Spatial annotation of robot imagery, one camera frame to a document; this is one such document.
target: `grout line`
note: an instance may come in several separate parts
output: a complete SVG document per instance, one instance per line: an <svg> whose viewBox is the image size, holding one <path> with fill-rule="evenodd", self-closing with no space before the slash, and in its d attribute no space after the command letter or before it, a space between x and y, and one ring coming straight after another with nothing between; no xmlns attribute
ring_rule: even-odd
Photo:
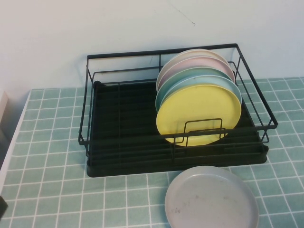
<svg viewBox="0 0 304 228"><path fill-rule="evenodd" d="M51 137L52 137L52 134L53 134L53 130L54 130L54 126L55 126L55 120L53 121L53 127L52 127L52 130L51 130ZM43 172L42 172L42 177L41 177L41 183L40 183L40 187L39 187L39 192L38 192L38 197L41 193L41 189L42 189L42 183L43 183L43 178L44 178L44 174L45 174L45 171L46 171L46 167L47 167L47 161L48 161L48 155L49 155L49 149L51 147L51 142L48 143L48 148L47 148L47 156L46 156L46 160L44 162L44 168L43 168ZM35 214L34 214L34 219L33 219L33 225L32 225L32 228L34 228L34 224L35 224L35 220L36 220L36 215L37 215L37 210L38 210L38 204L39 204L39 199L37 199L37 202L36 202L36 208L35 208Z"/></svg>
<svg viewBox="0 0 304 228"><path fill-rule="evenodd" d="M72 133L72 126L73 126L73 116L72 116L72 121L71 121L71 126L70 126L70 135L69 138L71 138L71 133ZM70 141L68 140L67 143L67 151L69 149L70 146ZM63 184L64 184L64 180L65 180L65 174L66 174L66 166L67 166L67 155L68 153L66 153L66 160L65 160L65 166L63 168L63 175L62 175L62 181L61 181L61 189L60 189L60 194L59 194L59 201L58 201L58 211L57 211L57 216L56 216L56 227L58 226L58 220L59 220L59 214L60 214L60 203L61 203L61 196L62 196L62 190L63 190Z"/></svg>
<svg viewBox="0 0 304 228"><path fill-rule="evenodd" d="M39 113L40 113L40 109L38 110L38 115L37 115L37 119L36 119L35 127L34 127L34 128L36 128ZM32 137L31 137L31 142L33 141L33 137L34 137L34 132L33 132ZM24 172L25 172L25 167L26 167L26 165L27 165L27 162L28 162L28 156L26 157L25 162L24 162L24 168L23 168L23 171L22 171L22 176L21 176L21 179L20 179L20 183L19 183L17 195L16 195L16 198L15 198L16 200L17 200L18 195L19 195L19 193L20 193L21 183L22 183L22 179L23 179L23 177L24 177ZM14 217L14 215L15 215L16 206L17 206L17 202L15 202L14 209L13 209L13 212L12 212L12 217ZM10 223L9 223L9 228L11 228L12 221L13 221L13 219L12 219L12 220L10 221Z"/></svg>
<svg viewBox="0 0 304 228"><path fill-rule="evenodd" d="M261 190L260 190L260 187L259 187L259 186L258 186L258 184L257 184L257 180L256 180L255 173L253 172L251 165L249 165L249 167L250 167L250 169L251 169L251 172L252 172L253 178L254 178L254 180L255 180L255 182L256 182L257 190L258 190L258 192L260 193L260 196L262 196L262 192L261 192ZM272 222L271 222L271 219L270 219L269 213L268 213L268 209L267 209L267 207L266 207L266 204L265 204L265 202L264 202L263 198L262 198L262 203L263 203L263 205L264 205L264 208L265 208L265 211L266 211L266 215L268 216L268 219L269 219L269 222L270 222L271 228L274 228L274 226L272 225Z"/></svg>

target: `black object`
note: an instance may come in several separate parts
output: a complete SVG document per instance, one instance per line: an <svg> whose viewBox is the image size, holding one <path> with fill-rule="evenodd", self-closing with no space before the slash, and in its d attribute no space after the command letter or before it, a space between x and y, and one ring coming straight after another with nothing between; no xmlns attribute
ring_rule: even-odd
<svg viewBox="0 0 304 228"><path fill-rule="evenodd" d="M86 149L87 174L91 177L123 175L144 172L184 170L198 165L232 166L254 163L264 163L268 147L263 143L269 142L268 129L274 129L278 123L262 95L237 44L226 44L206 47L203 49L235 48L239 59L235 67L235 76L241 80L256 116L260 122L255 126L249 111L243 102L242 115L235 129L209 129L189 133L160 135L156 128L155 82L156 79L138 80L119 83L101 83L94 81L99 73L138 71L161 69L161 57L164 54L179 53L193 48L182 48L160 51L101 54L87 56L85 98L81 116L79 144ZM89 71L89 61L92 59L159 56L156 67L136 69L96 71L93 77ZM240 61L244 64L256 91L267 110L270 120L263 124L250 94L239 74ZM91 88L90 106L86 107L88 80ZM89 108L88 131L86 140L82 136L84 116ZM260 138L257 131L263 131ZM176 142L177 137L188 141L189 136L220 134L220 140L203 146L181 147ZM174 138L169 143L165 138Z"/></svg>
<svg viewBox="0 0 304 228"><path fill-rule="evenodd" d="M8 208L8 204L4 201L2 196L0 196L0 219L3 217L7 208Z"/></svg>

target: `metal wire frame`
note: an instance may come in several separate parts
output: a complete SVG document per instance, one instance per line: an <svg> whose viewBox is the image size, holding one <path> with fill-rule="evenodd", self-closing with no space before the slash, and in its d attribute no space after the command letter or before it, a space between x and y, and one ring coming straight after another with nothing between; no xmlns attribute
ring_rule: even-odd
<svg viewBox="0 0 304 228"><path fill-rule="evenodd" d="M230 61L229 63L233 64L233 66L235 67L236 69L236 72L235 72L235 77L239 77L240 80L241 80L241 83L243 84L244 88L245 88L245 91L248 95L248 98L250 100L250 103L251 105L253 106L253 109L258 117L258 120L261 124L261 126L254 126L254 127L242 127L242 128L237 128L237 129L224 129L222 127L218 128L218 129L208 129L208 130L204 130L204 131L191 131L191 132L183 132L183 133L177 133L177 134L167 134L167 135L153 135L153 136L149 136L149 140L153 141L153 140L157 140L157 139L160 139L160 138L173 138L174 140L174 143L173 143L173 147L174 147L174 150L176 150L175 148L175 145L178 144L178 142L176 142L176 138L180 138L182 137L183 140L184 140L184 137L187 138L187 142L188 142L188 138L190 136L199 136L199 135L211 135L211 134L219 134L219 135L226 135L228 133L245 133L245 132L248 132L248 131L264 131L264 134L261 138L261 142L262 143L266 143L269 141L269 138L268 138L268 135L267 135L267 130L269 129L275 129L278 125L277 123L277 120L273 114L273 112L271 111L266 99L264 98L260 88L258 87L257 85L257 82L256 80L254 79L253 75L252 75L252 72L250 71L249 69L249 66L238 46L238 44L224 44L224 45L213 45L213 46L202 46L202 47L191 47L191 48L179 48L179 49L169 49L169 50L158 50L158 51L142 51L142 52L128 52L128 53L113 53L113 54L99 54L99 55L88 55L87 56L87 63L86 63L86 80L85 80L85 96L84 96L84 102L83 102L83 110L82 110L82 115L81 115L81 121L80 121L80 129L79 129L79 136L78 136L78 142L80 145L84 145L85 148L86 148L86 153L88 155L89 153L89 146L93 146L93 145L103 145L105 142L103 141L94 141L94 140L90 140L89 139L89 136L90 136L90 127L91 127L91 117L92 117L92 101L93 101L93 86L91 87L91 100L90 100L90 110L89 110L89 123L88 123L88 130L87 130L87 137L86 137L86 140L83 138L82 136L82 129L83 129L83 122L84 122L84 116L85 116L85 108L86 108L86 98L87 98L87 90L88 90L88 80L90 79L92 85L94 83L94 77L96 74L100 74L100 73L112 73L112 72L128 72L128 71L141 71L141 70L148 70L148 69L159 69L159 71L161 70L162 66L161 66L161 57L162 55L164 54L174 54L174 53L180 53L182 51L186 51L186 50L189 50L189 49L195 49L195 48L202 48L202 49L208 49L208 50L212 50L212 49L223 49L223 48L235 48L239 54L239 59L238 59L238 63L237 65ZM117 58L117 57L135 57L135 56L159 56L159 65L158 66L153 66L153 67L141 67L141 68L132 68L132 69L121 69L121 70L108 70L108 71L96 71L93 73L93 76L91 76L91 73L89 71L89 60L90 59L103 59L103 58ZM246 84L244 83L240 73L239 73L239 65L240 65L240 62L243 62L246 70L247 70L247 73L263 103L263 105L265 106L269 116L270 116L270 120L269 120L269 123L267 125L264 125L260 116L259 116L259 113L252 101L252 98L250 97L250 94L246 88ZM136 82L148 82L148 81L152 81L150 79L148 80L138 80ZM119 85L120 84L124 84L124 83L130 83L130 81L125 81L125 82L120 82L118 83ZM134 141L137 141L137 140L140 140L141 137L137 137ZM119 137L119 144L123 143L124 140L132 140L130 138L128 139L121 139Z"/></svg>

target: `kitchen counter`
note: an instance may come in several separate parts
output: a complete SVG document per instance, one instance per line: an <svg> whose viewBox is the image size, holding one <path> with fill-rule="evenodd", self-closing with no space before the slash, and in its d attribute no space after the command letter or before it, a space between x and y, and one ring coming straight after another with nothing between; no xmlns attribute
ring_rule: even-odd
<svg viewBox="0 0 304 228"><path fill-rule="evenodd" d="M226 167L251 188L259 227L304 225L304 78L260 79L279 121L265 164ZM246 84L252 97L252 84ZM164 198L179 172L86 174L77 141L84 88L32 90L0 171L1 228L169 228ZM254 99L261 115L261 103Z"/></svg>

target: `white cabinet edge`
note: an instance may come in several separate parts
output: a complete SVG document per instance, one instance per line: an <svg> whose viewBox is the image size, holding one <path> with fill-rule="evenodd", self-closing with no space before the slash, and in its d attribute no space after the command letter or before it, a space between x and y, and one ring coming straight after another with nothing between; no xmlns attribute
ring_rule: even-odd
<svg viewBox="0 0 304 228"><path fill-rule="evenodd" d="M9 145L9 149L8 149L8 151L6 153L4 162L3 162L1 170L0 170L0 192L2 192L2 188L3 188L5 177L6 177L6 173L7 173L8 169L9 169L10 158L11 158L11 156L13 154L13 150L14 150L14 147L15 147L15 142L16 142L16 139L17 139L19 131L20 131L20 127L21 127L21 124L22 124L22 121L23 121L23 118L24 118L24 115L25 115L26 108L28 106L30 94L31 94L31 92L29 93L27 101L26 101L26 103L24 105L24 108L23 108L23 111L21 113L19 122L17 124L15 133L13 135L13 138L12 138L11 143Z"/></svg>

